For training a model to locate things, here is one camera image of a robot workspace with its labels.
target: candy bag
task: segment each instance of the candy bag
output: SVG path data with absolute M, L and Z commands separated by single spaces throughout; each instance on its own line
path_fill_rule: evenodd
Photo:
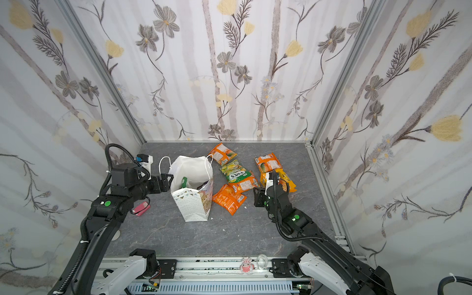
M 271 172 L 273 169 L 282 168 L 282 164 L 278 161 L 274 153 L 270 153 L 267 156 L 254 158 L 259 171 L 261 173 Z
M 225 147 L 224 144 L 219 143 L 215 146 L 211 152 L 209 153 L 213 157 L 213 159 L 218 162 L 220 165 L 225 165 L 230 160 L 234 159 L 237 156 L 237 153 L 233 152 L 229 148 Z
M 295 189 L 296 185 L 288 177 L 288 175 L 280 168 L 275 169 L 275 171 L 278 173 L 278 176 L 280 177 L 280 179 L 285 180 L 285 181 L 282 181 L 280 179 L 278 180 L 278 183 L 282 185 L 284 191 L 287 191 L 287 183 L 288 183 L 288 185 L 290 186 L 290 193 L 296 192 L 296 189 Z M 268 178 L 269 178 L 269 172 L 261 174 L 261 183 L 263 187 L 267 185 Z
M 229 183 L 240 182 L 241 180 L 251 176 L 249 171 L 246 171 L 243 166 L 239 165 L 238 160 L 234 160 L 231 163 L 224 165 L 220 170 L 226 176 Z
M 259 183 L 257 182 L 257 179 L 254 177 L 253 172 L 250 171 L 250 173 L 251 175 L 249 177 L 246 177 L 242 181 L 229 183 L 229 186 L 233 188 L 233 191 L 236 194 L 253 189 L 253 187 L 259 187 Z
M 226 208 L 231 215 L 246 201 L 247 197 L 241 193 L 235 193 L 229 185 L 224 185 L 214 196 L 213 202 Z

